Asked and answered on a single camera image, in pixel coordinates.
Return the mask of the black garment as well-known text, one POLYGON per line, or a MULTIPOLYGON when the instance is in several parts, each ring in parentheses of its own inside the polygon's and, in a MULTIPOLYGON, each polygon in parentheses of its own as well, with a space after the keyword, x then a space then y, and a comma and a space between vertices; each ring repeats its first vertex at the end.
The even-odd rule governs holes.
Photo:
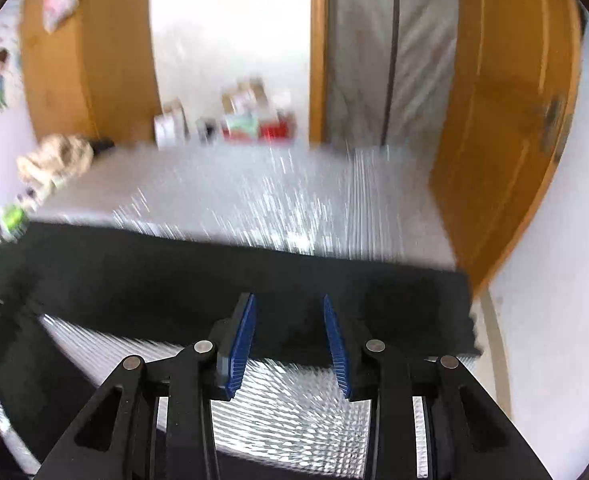
POLYGON ((42 316, 186 346, 245 292, 258 303, 255 359, 327 365, 323 298, 409 356, 477 351, 469 282, 458 271, 35 222, 0 246, 0 402, 12 428, 44 460, 94 393, 42 316))

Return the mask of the white small cardboard box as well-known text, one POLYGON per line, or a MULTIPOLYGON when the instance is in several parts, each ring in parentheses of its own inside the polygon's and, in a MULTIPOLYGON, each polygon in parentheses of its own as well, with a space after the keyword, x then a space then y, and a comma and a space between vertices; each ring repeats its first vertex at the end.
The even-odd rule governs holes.
POLYGON ((177 148, 188 142, 186 116, 180 100, 173 100, 162 106, 162 113, 153 119, 154 139, 157 148, 177 148))

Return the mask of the brown cardboard box with label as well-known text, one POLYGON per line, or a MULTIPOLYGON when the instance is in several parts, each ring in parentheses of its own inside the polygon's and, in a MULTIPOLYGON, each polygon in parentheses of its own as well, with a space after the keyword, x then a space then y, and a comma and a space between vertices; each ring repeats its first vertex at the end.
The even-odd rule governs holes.
POLYGON ((261 78, 242 79, 235 88, 222 93, 222 104, 226 114, 250 113, 257 106, 268 102, 264 82, 261 78))

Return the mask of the green tissue pack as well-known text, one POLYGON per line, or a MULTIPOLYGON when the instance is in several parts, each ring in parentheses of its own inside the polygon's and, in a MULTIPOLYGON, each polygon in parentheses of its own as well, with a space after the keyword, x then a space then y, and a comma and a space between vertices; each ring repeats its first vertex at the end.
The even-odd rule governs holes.
POLYGON ((0 214, 0 226, 6 237, 21 236, 28 225, 28 215, 18 205, 9 205, 0 214))

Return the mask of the beige floral blanket pile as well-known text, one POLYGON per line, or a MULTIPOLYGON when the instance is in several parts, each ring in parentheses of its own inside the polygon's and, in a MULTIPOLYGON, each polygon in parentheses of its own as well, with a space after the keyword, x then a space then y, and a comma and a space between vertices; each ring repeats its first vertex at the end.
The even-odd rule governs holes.
POLYGON ((54 192, 92 166, 94 150, 80 136, 50 134, 38 148, 16 159, 18 177, 35 191, 54 192))

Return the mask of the orange wooden wardrobe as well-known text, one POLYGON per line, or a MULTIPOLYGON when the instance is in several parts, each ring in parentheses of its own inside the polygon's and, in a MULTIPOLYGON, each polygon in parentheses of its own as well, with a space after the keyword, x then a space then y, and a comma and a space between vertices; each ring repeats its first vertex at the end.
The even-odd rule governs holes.
POLYGON ((45 0, 24 0, 20 46, 34 134, 150 142, 161 113, 149 0, 80 0, 54 32, 45 0))

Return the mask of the orange wooden door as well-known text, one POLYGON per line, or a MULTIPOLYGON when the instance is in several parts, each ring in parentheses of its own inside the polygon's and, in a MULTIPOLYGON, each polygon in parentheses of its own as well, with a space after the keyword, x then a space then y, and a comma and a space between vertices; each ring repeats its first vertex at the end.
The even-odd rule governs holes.
POLYGON ((577 0, 459 0, 454 78, 430 185, 476 294, 517 246, 556 172, 581 53, 577 0))

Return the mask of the translucent plastic door curtain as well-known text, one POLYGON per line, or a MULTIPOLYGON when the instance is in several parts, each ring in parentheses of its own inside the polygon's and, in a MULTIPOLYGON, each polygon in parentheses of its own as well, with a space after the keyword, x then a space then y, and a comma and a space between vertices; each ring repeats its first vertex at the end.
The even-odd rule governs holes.
POLYGON ((444 126, 458 0, 329 0, 327 141, 431 154, 444 126))

